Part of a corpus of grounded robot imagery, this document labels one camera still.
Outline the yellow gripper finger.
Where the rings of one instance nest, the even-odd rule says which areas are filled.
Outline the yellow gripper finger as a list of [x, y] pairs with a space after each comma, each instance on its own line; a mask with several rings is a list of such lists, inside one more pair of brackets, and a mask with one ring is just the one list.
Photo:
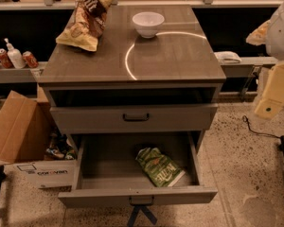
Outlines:
[[267, 29], [270, 24], [270, 21], [267, 20], [263, 24], [261, 24], [258, 28], [256, 28], [252, 33], [250, 33], [246, 42], [252, 45], [262, 45], [265, 44]]
[[272, 119], [284, 107], [284, 61], [279, 61], [268, 72], [268, 78], [255, 108], [255, 115]]

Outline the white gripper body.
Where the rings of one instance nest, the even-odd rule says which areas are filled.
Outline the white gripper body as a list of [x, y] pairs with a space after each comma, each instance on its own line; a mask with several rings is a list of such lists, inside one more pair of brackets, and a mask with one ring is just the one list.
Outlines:
[[266, 34], [266, 52], [284, 61], [284, 2], [273, 13]]

